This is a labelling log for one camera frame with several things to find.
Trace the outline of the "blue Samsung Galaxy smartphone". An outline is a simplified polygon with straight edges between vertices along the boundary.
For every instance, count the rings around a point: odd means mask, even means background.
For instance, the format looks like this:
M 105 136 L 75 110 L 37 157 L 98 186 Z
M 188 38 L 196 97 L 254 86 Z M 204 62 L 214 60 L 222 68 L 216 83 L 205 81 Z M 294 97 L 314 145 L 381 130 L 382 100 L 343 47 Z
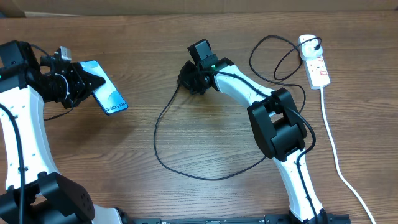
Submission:
M 128 109 L 129 105 L 115 87 L 109 76 L 96 60 L 78 62 L 85 72 L 104 78 L 105 84 L 93 91 L 93 96 L 106 115 Z

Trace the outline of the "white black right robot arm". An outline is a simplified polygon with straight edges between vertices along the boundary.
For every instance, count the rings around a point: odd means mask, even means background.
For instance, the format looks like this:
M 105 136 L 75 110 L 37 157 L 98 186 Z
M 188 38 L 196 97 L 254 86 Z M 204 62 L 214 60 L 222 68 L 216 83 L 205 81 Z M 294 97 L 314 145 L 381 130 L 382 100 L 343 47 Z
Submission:
M 305 138 L 314 132 L 290 92 L 256 83 L 231 60 L 219 59 L 206 39 L 187 50 L 192 59 L 182 67 L 178 83 L 193 94 L 214 88 L 243 105 L 257 146 L 280 172 L 289 198 L 291 223 L 326 223 L 328 217 L 313 189 L 305 158 L 311 150 Z

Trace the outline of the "white USB charger plug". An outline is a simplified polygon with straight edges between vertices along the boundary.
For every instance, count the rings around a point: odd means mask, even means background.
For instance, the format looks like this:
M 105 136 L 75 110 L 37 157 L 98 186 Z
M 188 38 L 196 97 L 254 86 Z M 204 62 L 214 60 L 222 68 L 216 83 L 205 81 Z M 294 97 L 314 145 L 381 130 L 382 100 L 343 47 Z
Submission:
M 302 60 L 313 60 L 323 55 L 322 39 L 312 34 L 304 34 L 298 38 L 298 46 Z

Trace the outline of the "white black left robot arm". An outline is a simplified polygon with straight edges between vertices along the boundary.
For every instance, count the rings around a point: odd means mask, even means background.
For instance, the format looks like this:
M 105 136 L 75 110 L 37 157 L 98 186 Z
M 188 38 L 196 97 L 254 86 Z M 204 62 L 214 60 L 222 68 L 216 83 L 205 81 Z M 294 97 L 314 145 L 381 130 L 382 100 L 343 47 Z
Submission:
M 71 112 L 93 97 L 106 115 L 128 104 L 95 61 L 73 62 L 59 47 L 35 56 L 37 46 L 12 40 L 1 45 L 1 125 L 7 156 L 1 219 L 6 223 L 130 223 L 120 208 L 95 205 L 88 191 L 57 169 L 45 131 L 44 105 Z

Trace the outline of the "white power strip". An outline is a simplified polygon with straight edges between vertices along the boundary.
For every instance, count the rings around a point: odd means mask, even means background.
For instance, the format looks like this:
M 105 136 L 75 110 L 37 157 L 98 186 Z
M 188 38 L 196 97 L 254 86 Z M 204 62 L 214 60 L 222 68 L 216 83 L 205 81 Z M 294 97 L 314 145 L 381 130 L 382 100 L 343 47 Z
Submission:
M 311 89 L 318 90 L 331 83 L 326 63 L 322 56 L 306 60 L 304 65 Z

